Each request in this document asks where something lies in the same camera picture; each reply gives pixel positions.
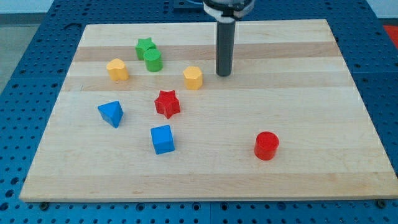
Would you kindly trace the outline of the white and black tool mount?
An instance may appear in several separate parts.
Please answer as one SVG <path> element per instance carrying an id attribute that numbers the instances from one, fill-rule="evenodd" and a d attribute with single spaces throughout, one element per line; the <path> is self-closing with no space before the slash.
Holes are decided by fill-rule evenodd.
<path id="1" fill-rule="evenodd" d="M 204 11 L 221 23 L 242 19 L 254 8 L 255 0 L 203 0 Z"/>

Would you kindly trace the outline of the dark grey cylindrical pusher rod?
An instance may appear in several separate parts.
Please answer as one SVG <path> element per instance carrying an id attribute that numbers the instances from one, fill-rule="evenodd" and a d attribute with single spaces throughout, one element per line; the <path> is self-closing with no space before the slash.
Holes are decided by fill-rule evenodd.
<path id="1" fill-rule="evenodd" d="M 217 22 L 216 27 L 216 74 L 227 77 L 232 72 L 236 22 Z"/>

